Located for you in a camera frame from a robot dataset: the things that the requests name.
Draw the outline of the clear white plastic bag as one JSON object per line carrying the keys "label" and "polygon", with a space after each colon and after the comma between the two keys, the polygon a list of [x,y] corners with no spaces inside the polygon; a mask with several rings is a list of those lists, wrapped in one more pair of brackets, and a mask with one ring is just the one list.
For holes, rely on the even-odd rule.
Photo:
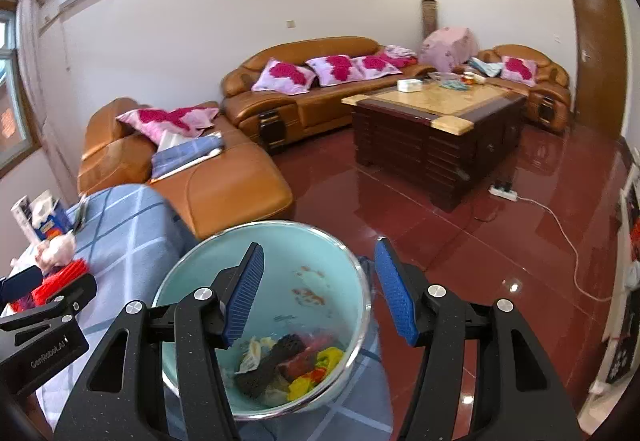
{"label": "clear white plastic bag", "polygon": [[72,231],[40,242],[35,249],[35,264],[43,274],[56,267],[65,267],[75,256],[76,239]]}

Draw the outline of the pink plastic bag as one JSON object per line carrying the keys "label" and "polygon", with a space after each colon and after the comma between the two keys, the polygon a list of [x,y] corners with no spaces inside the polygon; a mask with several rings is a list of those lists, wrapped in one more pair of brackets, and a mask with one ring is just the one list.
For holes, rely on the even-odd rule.
{"label": "pink plastic bag", "polygon": [[314,363],[316,363],[317,355],[320,351],[337,345],[335,336],[326,331],[303,334],[300,338],[303,340],[304,350],[292,357],[291,360],[279,365],[281,375],[289,383],[292,383],[297,377],[309,373],[314,368]]}

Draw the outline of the light blue trash bucket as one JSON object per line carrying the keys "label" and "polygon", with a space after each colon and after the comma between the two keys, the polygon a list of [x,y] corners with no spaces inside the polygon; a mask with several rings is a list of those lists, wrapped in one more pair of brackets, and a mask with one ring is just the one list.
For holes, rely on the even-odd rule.
{"label": "light blue trash bucket", "polygon": [[[267,220],[230,227],[180,259],[158,287],[153,303],[170,305],[239,265],[250,244],[264,250],[264,275],[243,335],[216,353],[227,398],[237,421],[261,421],[310,412],[347,387],[370,323],[370,286],[357,257],[329,233],[304,223]],[[337,368],[300,399],[267,407],[235,388],[233,373],[250,339],[328,333],[344,352]]]}

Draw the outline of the blue plaid tablecloth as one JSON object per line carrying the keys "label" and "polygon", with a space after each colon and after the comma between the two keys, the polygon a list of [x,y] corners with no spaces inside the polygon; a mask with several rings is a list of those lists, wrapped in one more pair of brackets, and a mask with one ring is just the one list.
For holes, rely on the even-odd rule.
{"label": "blue plaid tablecloth", "polygon": [[[126,186],[93,195],[76,241],[77,257],[96,279],[96,297],[79,316],[88,343],[99,343],[128,302],[156,307],[153,300],[165,276],[200,243],[149,189]],[[234,420],[245,440],[388,439],[393,412],[372,315],[355,371],[337,398],[310,412]]]}

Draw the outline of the blue LOOK drink carton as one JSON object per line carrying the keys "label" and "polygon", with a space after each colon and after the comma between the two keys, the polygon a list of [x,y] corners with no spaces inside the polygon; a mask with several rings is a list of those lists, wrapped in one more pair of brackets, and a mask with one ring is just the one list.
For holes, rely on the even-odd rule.
{"label": "blue LOOK drink carton", "polygon": [[49,190],[38,195],[30,204],[30,224],[40,241],[65,235],[73,229],[64,205]]}

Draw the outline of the brown leather chaise sofa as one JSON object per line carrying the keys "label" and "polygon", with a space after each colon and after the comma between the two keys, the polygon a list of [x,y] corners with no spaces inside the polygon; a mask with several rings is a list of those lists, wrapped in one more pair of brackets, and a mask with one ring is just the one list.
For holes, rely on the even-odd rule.
{"label": "brown leather chaise sofa", "polygon": [[154,181],[156,145],[117,119],[140,106],[117,98],[91,116],[77,177],[79,193],[149,184],[199,239],[245,222],[294,217],[294,195],[277,165],[222,115],[214,127],[224,139],[219,155]]}

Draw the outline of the folded blue plaid cloth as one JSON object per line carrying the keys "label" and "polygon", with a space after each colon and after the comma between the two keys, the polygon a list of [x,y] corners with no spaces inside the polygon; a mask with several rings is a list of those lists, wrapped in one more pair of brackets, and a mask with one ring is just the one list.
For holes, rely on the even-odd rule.
{"label": "folded blue plaid cloth", "polygon": [[192,166],[216,157],[224,152],[221,135],[208,135],[192,139],[171,148],[163,149],[152,156],[153,181],[160,181]]}

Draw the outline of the white power strip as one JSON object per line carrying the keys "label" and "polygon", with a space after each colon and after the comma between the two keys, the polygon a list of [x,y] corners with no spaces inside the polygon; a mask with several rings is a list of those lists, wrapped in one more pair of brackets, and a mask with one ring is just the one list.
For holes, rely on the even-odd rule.
{"label": "white power strip", "polygon": [[511,182],[501,182],[496,180],[489,187],[489,194],[495,196],[495,198],[503,198],[510,202],[516,202],[518,200],[518,193],[512,189]]}

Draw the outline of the dark wood coffee table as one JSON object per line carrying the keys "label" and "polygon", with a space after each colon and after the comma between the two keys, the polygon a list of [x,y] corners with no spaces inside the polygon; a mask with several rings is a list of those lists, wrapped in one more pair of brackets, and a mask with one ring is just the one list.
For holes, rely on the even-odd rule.
{"label": "dark wood coffee table", "polygon": [[356,161],[416,183],[450,213],[518,147],[526,101],[491,84],[456,91],[429,83],[342,103],[352,110]]}

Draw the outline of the pink floral pillow on chaise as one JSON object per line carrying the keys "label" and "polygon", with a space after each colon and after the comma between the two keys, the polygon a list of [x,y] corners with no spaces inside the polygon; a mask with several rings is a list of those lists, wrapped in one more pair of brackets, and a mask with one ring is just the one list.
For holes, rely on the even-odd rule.
{"label": "pink floral pillow on chaise", "polygon": [[218,108],[205,106],[189,106],[172,111],[143,108],[122,113],[116,120],[134,128],[159,146],[165,131],[184,138],[198,138],[206,129],[214,126],[218,113]]}

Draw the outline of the white tissue box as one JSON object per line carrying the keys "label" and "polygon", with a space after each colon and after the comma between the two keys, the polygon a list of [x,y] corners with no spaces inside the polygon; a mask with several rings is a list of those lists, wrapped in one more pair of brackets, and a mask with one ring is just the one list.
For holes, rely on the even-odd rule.
{"label": "white tissue box", "polygon": [[397,90],[404,94],[410,94],[410,92],[419,92],[423,88],[423,82],[421,79],[405,78],[398,79],[396,83]]}

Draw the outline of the white TV cabinet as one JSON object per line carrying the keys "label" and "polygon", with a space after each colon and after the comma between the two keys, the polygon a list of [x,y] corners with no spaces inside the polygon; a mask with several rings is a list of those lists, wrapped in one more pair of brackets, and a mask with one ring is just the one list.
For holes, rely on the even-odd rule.
{"label": "white TV cabinet", "polygon": [[605,351],[588,397],[578,414],[586,435],[593,435],[613,412],[639,369],[639,166],[632,165],[618,197],[613,296],[608,302],[602,341]]}

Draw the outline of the pink cloth covered object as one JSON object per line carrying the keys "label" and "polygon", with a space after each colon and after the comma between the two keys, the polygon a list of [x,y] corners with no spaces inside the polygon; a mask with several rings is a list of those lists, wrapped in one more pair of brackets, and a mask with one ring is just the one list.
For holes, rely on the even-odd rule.
{"label": "pink cloth covered object", "polygon": [[456,66],[474,57],[478,50],[477,39],[469,27],[447,26],[424,39],[418,60],[421,64],[434,66],[438,72],[451,73]]}

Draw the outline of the brown wooden door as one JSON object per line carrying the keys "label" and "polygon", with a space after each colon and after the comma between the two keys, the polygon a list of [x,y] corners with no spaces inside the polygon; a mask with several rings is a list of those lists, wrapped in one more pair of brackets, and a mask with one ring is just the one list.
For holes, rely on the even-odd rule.
{"label": "brown wooden door", "polygon": [[577,39],[575,117],[620,138],[627,93],[627,41],[620,0],[572,0]]}

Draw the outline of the window with white frame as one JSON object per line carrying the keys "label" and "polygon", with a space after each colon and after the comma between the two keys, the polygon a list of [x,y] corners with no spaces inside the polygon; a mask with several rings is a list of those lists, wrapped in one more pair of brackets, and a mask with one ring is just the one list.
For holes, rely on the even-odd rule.
{"label": "window with white frame", "polygon": [[0,172],[4,177],[40,148],[40,140],[18,66],[16,3],[2,0],[0,16]]}

